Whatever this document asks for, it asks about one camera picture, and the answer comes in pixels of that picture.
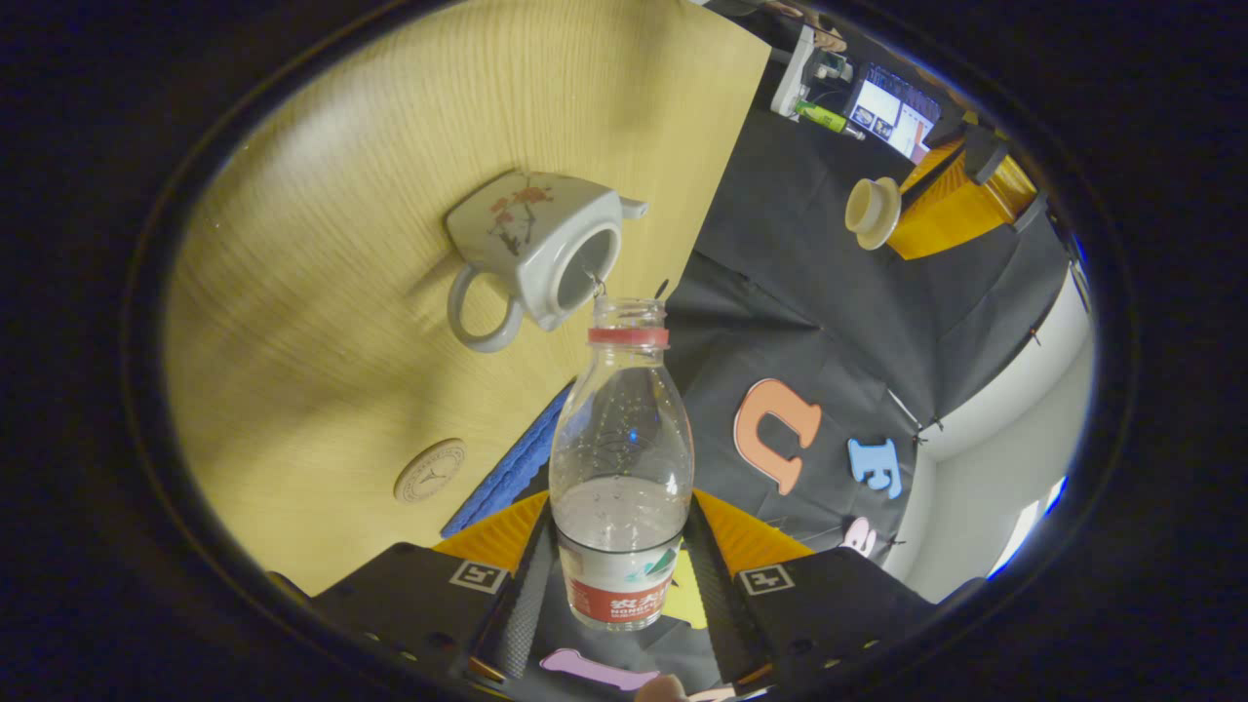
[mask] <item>computer screen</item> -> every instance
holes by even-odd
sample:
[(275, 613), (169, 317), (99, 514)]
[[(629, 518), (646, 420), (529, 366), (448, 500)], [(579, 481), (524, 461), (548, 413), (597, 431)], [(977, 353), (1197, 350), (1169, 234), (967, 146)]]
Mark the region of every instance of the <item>computer screen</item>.
[(919, 164), (927, 155), (924, 137), (940, 120), (940, 105), (900, 77), (867, 64), (849, 117)]

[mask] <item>wooden table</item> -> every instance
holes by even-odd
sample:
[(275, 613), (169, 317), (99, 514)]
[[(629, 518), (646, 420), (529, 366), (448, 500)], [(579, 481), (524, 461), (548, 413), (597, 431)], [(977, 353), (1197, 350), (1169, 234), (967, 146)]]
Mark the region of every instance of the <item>wooden table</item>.
[[(396, 541), (431, 546), (588, 358), (582, 309), (499, 353), (446, 321), (461, 266), (442, 220), (513, 167), (650, 202), (624, 224), (613, 295), (670, 292), (769, 49), (686, 0), (478, 0), (333, 66), (238, 146), (172, 272), (168, 392), (223, 523), (308, 592)], [(470, 330), (503, 296), (469, 294)], [(458, 473), (414, 505), (399, 471), (448, 437)]]

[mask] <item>orange letter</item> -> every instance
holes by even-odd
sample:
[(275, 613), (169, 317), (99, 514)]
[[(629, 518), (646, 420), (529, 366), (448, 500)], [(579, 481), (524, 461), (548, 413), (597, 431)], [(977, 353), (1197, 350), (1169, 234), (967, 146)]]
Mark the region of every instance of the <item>orange letter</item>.
[(745, 393), (741, 408), (736, 411), (736, 423), (733, 426), (733, 441), (736, 452), (755, 468), (780, 486), (780, 495), (789, 495), (801, 475), (801, 458), (784, 460), (768, 448), (759, 438), (759, 421), (763, 415), (773, 415), (797, 433), (802, 448), (810, 446), (819, 433), (819, 422), (824, 412), (819, 405), (807, 405), (805, 400), (775, 378), (760, 380)]

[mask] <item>plastic water bottle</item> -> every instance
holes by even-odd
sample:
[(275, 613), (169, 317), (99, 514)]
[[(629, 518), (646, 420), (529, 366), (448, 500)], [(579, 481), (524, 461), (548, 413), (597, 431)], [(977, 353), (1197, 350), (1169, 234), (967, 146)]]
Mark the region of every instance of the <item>plastic water bottle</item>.
[(659, 300), (594, 302), (594, 355), (550, 450), (550, 503), (568, 605), (585, 626), (654, 623), (671, 582), (694, 485), (685, 406), (663, 366)]

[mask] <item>round coaster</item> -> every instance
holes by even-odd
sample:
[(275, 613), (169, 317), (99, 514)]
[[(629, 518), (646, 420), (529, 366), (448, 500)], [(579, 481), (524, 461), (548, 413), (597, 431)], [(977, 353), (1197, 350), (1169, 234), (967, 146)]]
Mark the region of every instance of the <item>round coaster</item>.
[(422, 451), (394, 481), (394, 498), (419, 502), (442, 490), (464, 462), (466, 448), (462, 440), (448, 438)]

